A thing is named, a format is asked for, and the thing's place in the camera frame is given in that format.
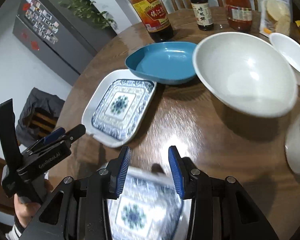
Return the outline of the person's left hand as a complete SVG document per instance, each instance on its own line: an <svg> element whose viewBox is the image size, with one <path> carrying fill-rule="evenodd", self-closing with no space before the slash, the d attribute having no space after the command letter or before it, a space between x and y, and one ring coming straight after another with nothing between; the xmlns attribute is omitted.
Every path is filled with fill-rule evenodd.
<svg viewBox="0 0 300 240"><path fill-rule="evenodd" d="M14 195L15 224L21 229L25 229L33 216L40 209L39 203L23 203L17 194Z"/></svg>

